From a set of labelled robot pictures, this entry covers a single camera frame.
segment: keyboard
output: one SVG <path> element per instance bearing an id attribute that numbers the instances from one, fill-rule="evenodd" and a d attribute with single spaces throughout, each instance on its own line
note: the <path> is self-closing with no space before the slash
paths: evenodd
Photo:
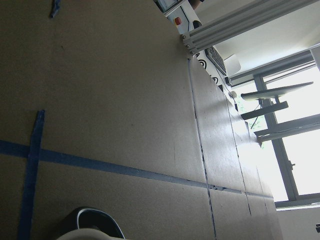
<path id="1" fill-rule="evenodd" d="M 214 66 L 225 76 L 227 76 L 224 60 L 212 46 L 204 50 L 206 57 L 214 64 Z"/>

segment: red button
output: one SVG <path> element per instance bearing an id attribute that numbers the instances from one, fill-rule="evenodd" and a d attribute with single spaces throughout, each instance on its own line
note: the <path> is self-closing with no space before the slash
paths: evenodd
<path id="1" fill-rule="evenodd" d="M 175 23 L 175 25 L 180 25 L 180 24 L 182 24 L 181 18 L 180 18 L 180 17 L 176 17 L 176 18 L 174 19 L 174 23 Z"/>

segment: white round object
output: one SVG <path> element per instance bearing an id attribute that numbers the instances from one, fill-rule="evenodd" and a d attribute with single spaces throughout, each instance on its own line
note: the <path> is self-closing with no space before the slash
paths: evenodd
<path id="1" fill-rule="evenodd" d="M 77 230 L 69 231 L 59 237 L 57 240 L 115 240 L 120 239 L 110 237 L 102 231 L 92 228 L 80 228 Z"/>

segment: window pane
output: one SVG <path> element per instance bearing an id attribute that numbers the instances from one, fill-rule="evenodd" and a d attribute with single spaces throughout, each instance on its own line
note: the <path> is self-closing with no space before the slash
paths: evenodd
<path id="1" fill-rule="evenodd" d="M 299 195 L 320 193 L 320 129 L 284 137 Z"/>
<path id="2" fill-rule="evenodd" d="M 236 86 L 232 88 L 232 91 L 236 92 L 237 97 L 234 99 L 237 106 L 239 114 L 244 114 L 247 112 L 251 112 L 255 109 L 258 109 L 259 102 L 258 101 L 246 101 L 241 97 L 241 94 L 256 92 L 256 84 L 254 81 L 248 83 L 244 83 L 242 85 Z M 252 128 L 253 131 L 267 129 L 267 123 L 265 116 L 259 116 L 255 121 L 255 118 L 248 119 L 246 122 L 248 123 L 249 128 Z"/>
<path id="3" fill-rule="evenodd" d="M 268 89 L 274 89 L 306 82 L 313 84 L 279 98 L 281 102 L 287 101 L 289 107 L 275 112 L 278 123 L 320 114 L 320 72 L 315 66 L 266 85 Z"/>
<path id="4" fill-rule="evenodd" d="M 268 182 L 271 188 L 275 202 L 287 201 L 288 196 L 284 181 L 279 169 L 278 161 L 275 155 L 274 147 L 271 141 L 265 141 L 262 144 L 262 161 L 260 162 L 260 175 Z"/>

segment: ceiling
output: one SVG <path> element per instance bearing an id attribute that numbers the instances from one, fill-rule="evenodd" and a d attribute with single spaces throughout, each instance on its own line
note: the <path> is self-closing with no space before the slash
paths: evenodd
<path id="1" fill-rule="evenodd" d="M 196 10 L 203 24 L 253 0 L 206 0 Z M 236 54 L 243 73 L 320 43 L 320 1 L 216 45 L 223 59 Z"/>

